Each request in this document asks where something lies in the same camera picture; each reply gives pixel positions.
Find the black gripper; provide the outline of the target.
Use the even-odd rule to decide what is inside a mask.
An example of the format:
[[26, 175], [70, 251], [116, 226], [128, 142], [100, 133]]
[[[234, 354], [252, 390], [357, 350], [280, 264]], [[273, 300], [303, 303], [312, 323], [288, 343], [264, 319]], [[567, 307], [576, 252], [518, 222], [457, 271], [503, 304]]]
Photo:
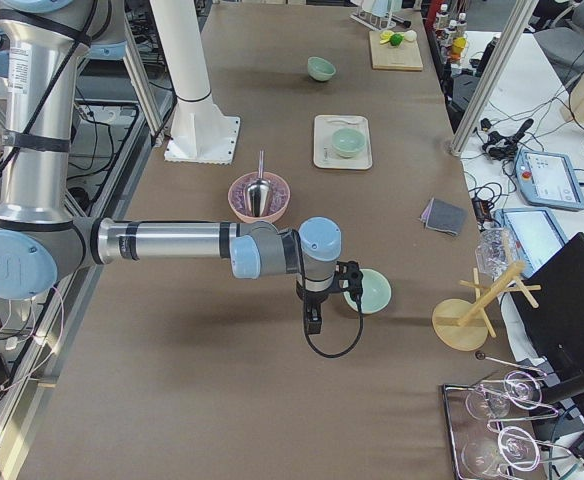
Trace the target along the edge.
[[327, 291], [313, 292], [307, 289], [299, 290], [299, 298], [303, 303], [303, 326], [305, 334], [320, 334], [322, 329], [321, 305], [329, 297]]

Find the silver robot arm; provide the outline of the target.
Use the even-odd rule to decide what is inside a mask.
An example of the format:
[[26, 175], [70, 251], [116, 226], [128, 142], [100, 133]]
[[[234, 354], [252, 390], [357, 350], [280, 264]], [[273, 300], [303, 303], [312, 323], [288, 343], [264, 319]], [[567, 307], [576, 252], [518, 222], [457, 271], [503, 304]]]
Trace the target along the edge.
[[116, 259], [227, 258], [238, 278], [293, 274], [304, 331], [340, 291], [341, 233], [323, 217], [298, 229], [74, 217], [64, 206], [78, 62], [126, 50], [120, 1], [3, 1], [10, 42], [0, 196], [0, 298], [22, 300], [63, 277]]

